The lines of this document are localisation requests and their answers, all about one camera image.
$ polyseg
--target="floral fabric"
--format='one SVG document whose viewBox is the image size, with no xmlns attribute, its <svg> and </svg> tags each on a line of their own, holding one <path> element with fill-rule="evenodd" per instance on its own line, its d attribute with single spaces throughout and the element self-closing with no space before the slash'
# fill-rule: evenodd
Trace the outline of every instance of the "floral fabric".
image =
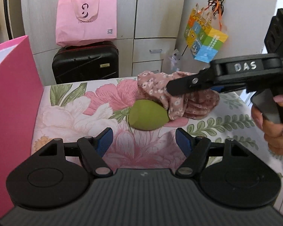
<svg viewBox="0 0 283 226">
<path fill-rule="evenodd" d="M 283 157 L 270 153 L 262 131 L 250 118 L 251 110 L 235 93 L 220 94 L 219 104 L 202 120 L 181 117 L 154 131 L 139 131 L 128 125 L 128 114 L 138 97 L 137 78 L 45 87 L 36 118 L 32 153 L 53 138 L 75 142 L 84 136 L 97 136 L 111 127 L 113 143 L 103 159 L 114 171 L 117 168 L 175 170 L 186 158 L 175 141 L 177 127 L 214 142 L 231 137 L 278 173 L 282 189 L 274 206 L 283 213 Z M 208 165 L 221 159 L 210 157 Z M 78 158 L 68 160 L 79 162 Z"/>
<path fill-rule="evenodd" d="M 170 120 L 182 116 L 200 120 L 219 103 L 219 94 L 211 89 L 201 90 L 179 96 L 171 96 L 167 92 L 167 84 L 171 80 L 192 75 L 189 72 L 177 71 L 171 75 L 144 71 L 137 77 L 138 91 L 141 98 L 153 100 L 168 110 Z"/>
</svg>

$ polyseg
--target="green makeup sponge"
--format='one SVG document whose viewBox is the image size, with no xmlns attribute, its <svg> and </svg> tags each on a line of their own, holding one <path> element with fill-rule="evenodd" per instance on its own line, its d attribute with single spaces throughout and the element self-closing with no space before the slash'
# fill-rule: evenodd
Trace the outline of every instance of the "green makeup sponge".
<svg viewBox="0 0 283 226">
<path fill-rule="evenodd" d="M 151 131 L 169 121 L 168 112 L 151 100 L 137 100 L 129 113 L 129 124 L 135 129 Z"/>
</svg>

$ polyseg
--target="floral tablecloth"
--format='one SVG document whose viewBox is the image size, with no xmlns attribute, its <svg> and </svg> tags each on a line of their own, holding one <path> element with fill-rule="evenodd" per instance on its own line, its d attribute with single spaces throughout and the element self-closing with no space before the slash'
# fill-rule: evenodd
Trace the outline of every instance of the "floral tablecloth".
<svg viewBox="0 0 283 226">
<path fill-rule="evenodd" d="M 203 120 L 180 118 L 155 131 L 135 130 L 127 124 L 136 97 L 137 81 L 134 77 L 45 87 L 35 124 L 32 153 L 53 138 L 75 142 L 84 136 L 95 137 L 106 127 L 111 127 L 114 139 L 103 159 L 113 170 L 174 170 L 185 160 L 175 143 L 177 127 L 182 127 L 192 136 L 205 136 L 215 142 L 224 142 L 231 137 L 281 177 L 282 189 L 274 206 L 283 213 L 283 157 L 270 153 L 262 131 L 250 118 L 251 110 L 238 95 L 221 94 L 219 105 Z M 211 157 L 209 164 L 220 160 L 221 157 Z"/>
</svg>

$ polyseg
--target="wardrobe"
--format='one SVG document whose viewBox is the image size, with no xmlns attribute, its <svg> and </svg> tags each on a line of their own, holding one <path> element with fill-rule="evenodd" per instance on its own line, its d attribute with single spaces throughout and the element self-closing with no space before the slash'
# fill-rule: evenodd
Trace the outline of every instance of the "wardrobe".
<svg viewBox="0 0 283 226">
<path fill-rule="evenodd" d="M 117 0 L 119 76 L 144 70 L 160 72 L 162 60 L 174 50 L 184 0 Z M 58 0 L 21 0 L 25 34 L 45 86 L 55 84 L 52 59 Z"/>
</svg>

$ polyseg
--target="black suitcase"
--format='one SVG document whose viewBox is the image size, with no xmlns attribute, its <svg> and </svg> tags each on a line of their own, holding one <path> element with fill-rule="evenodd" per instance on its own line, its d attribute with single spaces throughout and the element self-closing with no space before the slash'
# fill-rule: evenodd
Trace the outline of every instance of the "black suitcase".
<svg viewBox="0 0 283 226">
<path fill-rule="evenodd" d="M 61 48 L 52 62 L 57 84 L 118 77 L 118 49 L 110 41 Z"/>
</svg>

